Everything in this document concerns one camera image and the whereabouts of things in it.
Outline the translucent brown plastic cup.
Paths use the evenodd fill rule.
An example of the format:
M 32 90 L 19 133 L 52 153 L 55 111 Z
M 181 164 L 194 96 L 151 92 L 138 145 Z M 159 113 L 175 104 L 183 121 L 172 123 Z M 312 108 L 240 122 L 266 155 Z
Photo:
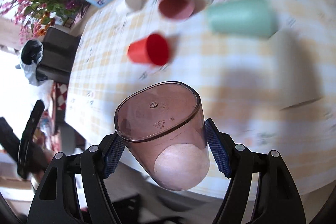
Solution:
M 189 190 L 210 168 L 205 119 L 199 94 L 167 81 L 123 100 L 114 126 L 131 154 L 159 186 Z

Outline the green plastic cup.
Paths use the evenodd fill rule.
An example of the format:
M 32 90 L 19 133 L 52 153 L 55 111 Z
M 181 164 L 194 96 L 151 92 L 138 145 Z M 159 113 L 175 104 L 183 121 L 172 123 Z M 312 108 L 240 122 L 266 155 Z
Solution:
M 269 38 L 278 30 L 277 16 L 268 0 L 230 0 L 210 5 L 207 22 L 219 34 Z

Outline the yellow plaid floral tablecloth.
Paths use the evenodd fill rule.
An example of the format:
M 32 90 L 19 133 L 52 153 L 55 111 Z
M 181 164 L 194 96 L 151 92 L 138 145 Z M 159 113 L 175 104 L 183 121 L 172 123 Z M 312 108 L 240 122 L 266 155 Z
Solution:
M 335 0 L 268 0 L 280 28 L 292 28 L 315 67 L 322 98 L 282 109 L 274 55 L 266 39 L 213 34 L 206 15 L 168 20 L 158 0 L 120 15 L 121 0 L 88 20 L 71 72 L 66 122 L 90 144 L 114 132 L 114 112 L 152 84 L 180 81 L 195 89 L 204 115 L 234 141 L 256 152 L 276 149 L 301 194 L 335 180 Z M 206 0 L 217 3 L 228 0 Z M 170 47 L 162 66 L 134 63 L 131 43 L 161 34 Z

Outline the black office chair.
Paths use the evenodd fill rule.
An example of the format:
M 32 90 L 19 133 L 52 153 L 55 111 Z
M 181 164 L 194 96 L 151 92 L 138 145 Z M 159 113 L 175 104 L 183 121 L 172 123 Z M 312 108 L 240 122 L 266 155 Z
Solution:
M 42 60 L 37 73 L 61 84 L 69 84 L 80 36 L 72 36 L 56 28 L 49 28 L 43 41 Z

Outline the pink plastic cup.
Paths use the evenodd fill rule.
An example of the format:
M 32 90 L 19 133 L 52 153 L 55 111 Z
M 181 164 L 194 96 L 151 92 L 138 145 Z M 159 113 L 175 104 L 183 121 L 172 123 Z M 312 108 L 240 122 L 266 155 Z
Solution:
M 158 0 L 158 9 L 162 16 L 173 20 L 185 20 L 195 10 L 194 0 Z

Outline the red plastic cup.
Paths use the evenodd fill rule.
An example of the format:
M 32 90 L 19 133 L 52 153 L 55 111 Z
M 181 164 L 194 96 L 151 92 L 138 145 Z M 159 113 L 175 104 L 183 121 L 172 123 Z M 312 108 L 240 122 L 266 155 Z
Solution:
M 162 66 L 169 62 L 170 47 L 165 37 L 154 33 L 131 43 L 127 56 L 134 63 Z

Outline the white plastic cup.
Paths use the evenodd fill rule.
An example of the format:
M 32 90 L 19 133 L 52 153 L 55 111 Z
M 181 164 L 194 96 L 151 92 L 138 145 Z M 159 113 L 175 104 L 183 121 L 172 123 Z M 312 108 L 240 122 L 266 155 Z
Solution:
M 136 12 L 142 8 L 142 0 L 121 0 L 117 5 L 116 11 L 119 14 Z

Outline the grey jacket on chair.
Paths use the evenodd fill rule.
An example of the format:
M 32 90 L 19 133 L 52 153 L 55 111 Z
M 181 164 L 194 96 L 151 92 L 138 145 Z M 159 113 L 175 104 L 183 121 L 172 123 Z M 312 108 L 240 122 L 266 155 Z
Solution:
M 16 69 L 21 69 L 28 79 L 29 84 L 33 86 L 41 86 L 48 77 L 37 72 L 37 66 L 43 58 L 43 44 L 38 40 L 28 40 L 19 54 L 19 64 Z

